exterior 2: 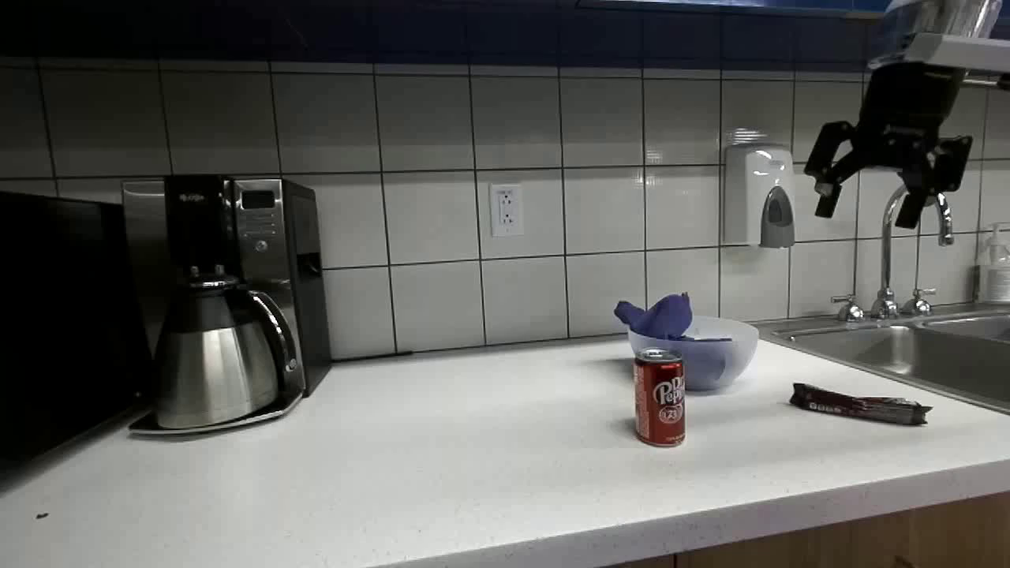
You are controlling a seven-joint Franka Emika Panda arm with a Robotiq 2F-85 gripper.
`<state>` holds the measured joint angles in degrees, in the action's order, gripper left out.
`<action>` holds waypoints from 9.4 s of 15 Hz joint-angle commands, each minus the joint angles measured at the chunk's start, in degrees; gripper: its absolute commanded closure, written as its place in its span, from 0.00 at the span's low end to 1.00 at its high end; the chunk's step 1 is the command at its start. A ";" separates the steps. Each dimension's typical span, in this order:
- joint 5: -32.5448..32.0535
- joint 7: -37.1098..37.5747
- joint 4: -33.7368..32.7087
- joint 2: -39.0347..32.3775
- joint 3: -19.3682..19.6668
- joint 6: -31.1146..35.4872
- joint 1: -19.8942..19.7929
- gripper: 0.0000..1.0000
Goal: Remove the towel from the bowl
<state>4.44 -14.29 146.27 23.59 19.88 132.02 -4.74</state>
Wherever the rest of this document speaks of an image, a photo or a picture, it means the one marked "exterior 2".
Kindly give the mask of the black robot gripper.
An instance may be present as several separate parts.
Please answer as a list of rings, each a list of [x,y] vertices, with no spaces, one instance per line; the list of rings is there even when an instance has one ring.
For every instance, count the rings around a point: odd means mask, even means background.
[[[872,72],[857,124],[823,124],[805,172],[814,181],[817,218],[838,204],[844,182],[868,167],[896,167],[905,198],[896,223],[914,228],[923,208],[939,192],[957,192],[968,163],[971,140],[939,140],[963,72],[954,66],[890,63]]]

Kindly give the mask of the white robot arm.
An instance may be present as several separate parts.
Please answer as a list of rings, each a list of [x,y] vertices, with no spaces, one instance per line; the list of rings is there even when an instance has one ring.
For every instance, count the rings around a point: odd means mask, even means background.
[[[900,176],[900,228],[914,228],[928,201],[958,190],[971,140],[945,140],[939,126],[968,72],[1006,79],[1010,44],[993,36],[1000,6],[1003,0],[890,0],[857,120],[823,124],[805,161],[817,218],[836,210],[844,182],[864,167]]]

